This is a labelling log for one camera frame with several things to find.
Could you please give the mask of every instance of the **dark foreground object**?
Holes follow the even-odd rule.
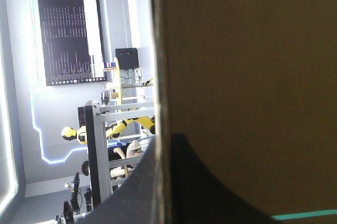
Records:
[[[154,140],[129,179],[81,224],[157,224]],[[199,160],[185,136],[172,137],[175,223],[278,223],[225,188]]]

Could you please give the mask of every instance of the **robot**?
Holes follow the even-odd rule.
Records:
[[[106,138],[117,138],[120,136],[121,132],[123,132],[128,124],[131,122],[137,122],[140,125],[142,125],[144,128],[148,129],[153,135],[155,134],[155,122],[154,118],[148,118],[148,117],[139,117],[139,118],[133,118],[133,119],[125,119],[122,120],[120,123],[114,123],[111,124],[110,126],[106,127]],[[87,139],[86,139],[86,127],[82,126],[79,128],[79,130],[75,130],[74,128],[71,127],[65,127],[61,131],[61,136],[63,139],[67,141],[75,140],[80,144],[86,144]]]

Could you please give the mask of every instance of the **metal frame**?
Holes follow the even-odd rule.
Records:
[[[137,110],[120,111],[122,109],[139,108]],[[139,162],[141,157],[109,161],[105,123],[121,119],[153,116],[154,102],[131,103],[117,106],[99,107],[92,101],[84,107],[86,122],[89,167],[92,187],[93,207],[106,200],[112,186],[120,185],[125,179],[111,180],[110,169]]]

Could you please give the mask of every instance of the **wall-mounted display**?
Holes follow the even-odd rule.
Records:
[[[47,86],[105,81],[98,0],[38,0]]]

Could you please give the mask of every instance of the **floor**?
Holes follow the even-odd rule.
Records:
[[[70,201],[70,198],[70,190],[25,198],[16,212],[11,224],[36,224],[52,220],[56,215],[62,214],[63,202],[65,200]],[[78,203],[81,205],[80,196],[78,196]],[[81,213],[83,212],[86,212],[84,197],[81,207]]]

